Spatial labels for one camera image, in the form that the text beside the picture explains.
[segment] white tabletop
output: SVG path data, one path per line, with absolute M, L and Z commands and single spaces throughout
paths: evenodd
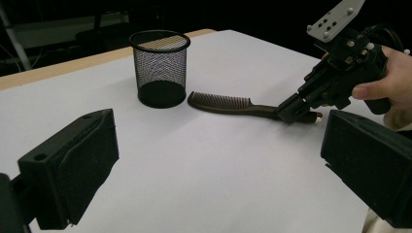
M 191 39 L 187 93 L 278 106 L 319 59 L 231 31 Z M 381 121 L 362 101 L 345 111 Z M 361 232 L 367 206 L 326 166 L 321 124 L 211 114 L 137 98 L 133 57 L 0 91 L 0 172 L 80 117 L 113 109 L 120 160 L 75 233 Z M 41 232 L 34 220 L 32 231 Z

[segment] dark background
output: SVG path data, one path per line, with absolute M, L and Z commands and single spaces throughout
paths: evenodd
M 203 28 L 218 31 L 231 29 L 319 58 L 325 52 L 313 45 L 315 39 L 306 33 L 306 26 L 316 22 L 339 1 L 284 1 L 278 5 L 273 1 L 262 0 L 244 3 L 224 0 L 2 0 L 12 23 L 93 16 L 109 10 L 128 9 L 130 22 L 139 25 L 142 30 L 162 28 L 186 33 Z M 362 31 L 366 26 L 388 23 L 399 35 L 404 47 L 410 49 L 411 19 L 408 8 L 401 1 L 367 0 L 349 26 Z M 4 30 L 0 32 L 0 39 L 4 47 L 14 52 Z M 73 45 L 77 45 L 77 42 L 70 44 L 71 47 Z M 50 50 L 58 47 L 67 45 L 53 45 Z M 67 57 L 49 59 L 43 64 L 40 62 L 38 66 L 77 58 L 88 53 L 60 56 L 64 55 Z M 7 56 L 0 50 L 0 58 Z

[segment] pencil cup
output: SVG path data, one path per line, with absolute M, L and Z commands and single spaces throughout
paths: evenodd
M 133 47 L 137 96 L 146 106 L 166 109 L 186 98 L 187 48 L 190 39 L 167 30 L 134 33 Z

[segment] cable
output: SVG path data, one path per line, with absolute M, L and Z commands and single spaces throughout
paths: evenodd
M 380 31 L 386 32 L 390 36 L 391 40 L 389 41 L 383 35 L 379 34 Z M 379 23 L 373 26 L 366 27 L 361 32 L 361 34 L 366 35 L 371 40 L 376 40 L 376 43 L 379 43 L 383 46 L 388 46 L 402 52 L 405 51 L 399 36 L 394 31 L 394 29 L 387 23 Z
M 17 60 L 15 59 L 15 57 L 14 57 L 3 45 L 1 45 L 1 44 L 0 44 L 0 48 L 1 48 L 3 51 L 5 51 L 5 52 L 10 56 L 10 58 L 15 62 L 16 66 L 17 66 L 17 68 L 18 68 L 18 71 L 21 72 L 21 67 L 20 67 L 20 65 L 18 64 L 18 62 L 17 62 Z

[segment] wooden table edge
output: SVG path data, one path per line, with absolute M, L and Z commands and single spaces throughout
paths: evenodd
M 190 38 L 216 32 L 213 29 L 200 29 L 185 33 Z M 67 62 L 58 63 L 51 66 L 37 68 L 29 71 L 0 77 L 0 90 L 12 88 L 27 83 L 33 83 L 51 77 L 67 74 L 70 72 L 82 70 L 95 65 L 100 65 L 113 60 L 128 57 L 133 54 L 133 48 L 127 47 L 120 50 L 112 50 L 92 56 L 79 58 Z

